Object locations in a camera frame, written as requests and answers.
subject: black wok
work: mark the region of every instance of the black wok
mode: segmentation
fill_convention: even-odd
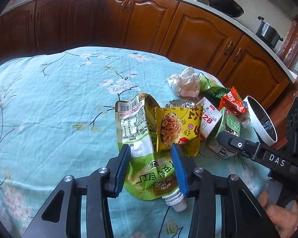
[[[208,0],[209,5],[224,12],[232,18],[243,15],[244,10],[234,0]]]

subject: light blue floral tablecloth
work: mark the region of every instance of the light blue floral tablecloth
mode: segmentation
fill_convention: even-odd
[[[177,98],[166,78],[184,68],[159,55],[104,47],[19,58],[0,66],[0,201],[13,237],[22,236],[65,175],[88,176],[117,156],[118,99],[142,92],[164,106]],[[257,141],[251,125],[241,136]],[[197,165],[220,176],[238,174],[255,195],[268,179],[267,168],[245,158],[221,159],[205,146],[199,152]],[[186,238],[193,201],[187,199],[187,209],[177,213],[161,198],[142,201],[124,189],[109,199],[114,235]],[[220,226],[217,200],[217,236]]]

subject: metal screw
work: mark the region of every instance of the metal screw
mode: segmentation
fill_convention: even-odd
[[[232,175],[231,175],[231,179],[232,179],[233,181],[237,181],[237,180],[239,179],[239,177],[238,177],[238,175],[232,174]]]
[[[98,172],[101,173],[101,174],[105,174],[107,173],[108,169],[106,167],[101,167],[98,169]]]
[[[64,177],[64,181],[65,182],[69,182],[69,181],[71,181],[73,179],[73,176],[65,176]]]
[[[200,166],[197,166],[196,168],[194,168],[194,171],[196,173],[202,173],[204,171],[204,169],[202,167],[200,167]]]

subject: human hand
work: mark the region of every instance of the human hand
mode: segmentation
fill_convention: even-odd
[[[266,208],[268,204],[268,193],[264,191],[258,198],[258,202],[263,208]],[[269,205],[266,209],[266,213],[270,220],[277,226],[279,226],[278,233],[281,238],[290,238],[296,231],[297,218],[298,218],[298,206],[295,202],[291,210],[285,210],[277,205]]]

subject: nutrition facts table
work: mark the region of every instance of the nutrition facts table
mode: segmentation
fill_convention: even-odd
[[[134,141],[148,131],[145,116],[145,104],[144,102],[140,103],[141,105],[138,110],[121,119],[120,123],[123,142]]]

